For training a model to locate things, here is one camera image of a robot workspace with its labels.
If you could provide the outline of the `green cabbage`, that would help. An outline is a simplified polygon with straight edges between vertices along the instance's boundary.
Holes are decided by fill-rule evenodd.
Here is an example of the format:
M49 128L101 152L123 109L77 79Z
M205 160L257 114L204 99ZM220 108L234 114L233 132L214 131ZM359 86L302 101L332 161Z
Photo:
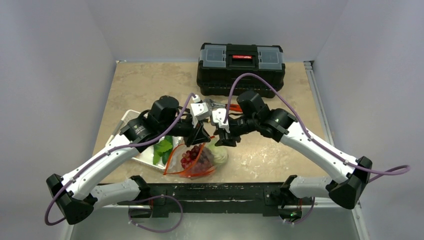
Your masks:
M227 149L224 146L215 146L218 142L217 138L213 138L206 147L210 150L212 155L212 163L217 166L227 162L229 154Z

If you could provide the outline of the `light red grape bunch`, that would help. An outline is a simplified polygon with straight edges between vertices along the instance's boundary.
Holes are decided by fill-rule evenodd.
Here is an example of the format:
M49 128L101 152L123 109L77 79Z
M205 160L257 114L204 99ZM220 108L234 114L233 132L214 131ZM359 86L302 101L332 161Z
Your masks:
M183 152L181 156L180 163L183 171L190 168L206 170L213 167L212 153L205 146L195 145Z

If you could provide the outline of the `clear zip top bag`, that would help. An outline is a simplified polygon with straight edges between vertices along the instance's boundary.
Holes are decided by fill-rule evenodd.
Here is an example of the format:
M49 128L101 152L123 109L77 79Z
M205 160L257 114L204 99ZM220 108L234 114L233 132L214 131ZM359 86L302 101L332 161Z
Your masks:
M215 146L217 138L210 142L187 147L184 142L178 144L168 157L163 174L195 179L213 174L229 159L224 146Z

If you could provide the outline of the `orange carrot green top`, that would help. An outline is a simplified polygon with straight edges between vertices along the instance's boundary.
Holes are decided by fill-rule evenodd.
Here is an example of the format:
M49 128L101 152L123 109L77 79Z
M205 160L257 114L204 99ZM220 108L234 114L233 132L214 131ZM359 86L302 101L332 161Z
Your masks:
M215 172L216 168L215 167L210 167L208 169L194 169L193 167L190 169L186 169L183 172L179 173L178 175L182 178L189 178L189 179L194 179L194 178L202 178L202 177L206 177L209 176L211 174L213 174Z

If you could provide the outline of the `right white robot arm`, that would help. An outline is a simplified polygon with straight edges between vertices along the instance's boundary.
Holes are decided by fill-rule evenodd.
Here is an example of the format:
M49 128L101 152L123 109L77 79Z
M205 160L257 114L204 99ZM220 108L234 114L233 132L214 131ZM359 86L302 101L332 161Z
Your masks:
M366 156L344 153L305 128L301 121L285 109L270 109L254 92L242 93L237 102L242 115L227 116L225 108L211 112L211 122L219 136L216 146L236 147L241 136L258 132L302 154L327 173L323 177L291 176L280 196L288 204L300 198L329 198L345 209L353 209L370 181L373 163Z

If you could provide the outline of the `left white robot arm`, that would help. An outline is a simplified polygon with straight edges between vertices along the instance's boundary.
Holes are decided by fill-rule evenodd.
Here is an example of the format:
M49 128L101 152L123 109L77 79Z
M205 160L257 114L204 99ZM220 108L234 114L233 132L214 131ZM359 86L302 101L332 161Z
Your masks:
M53 206L59 208L63 221L74 225L107 205L120 202L142 205L150 201L150 187L139 175L119 183L100 185L100 182L165 136L182 137L188 146L209 142L211 137L203 127L203 120L210 115L211 108L196 94L190 94L183 105L172 96L161 96L150 109L129 120L107 146L81 166L46 179L52 200L44 214L45 224L54 225L49 220Z

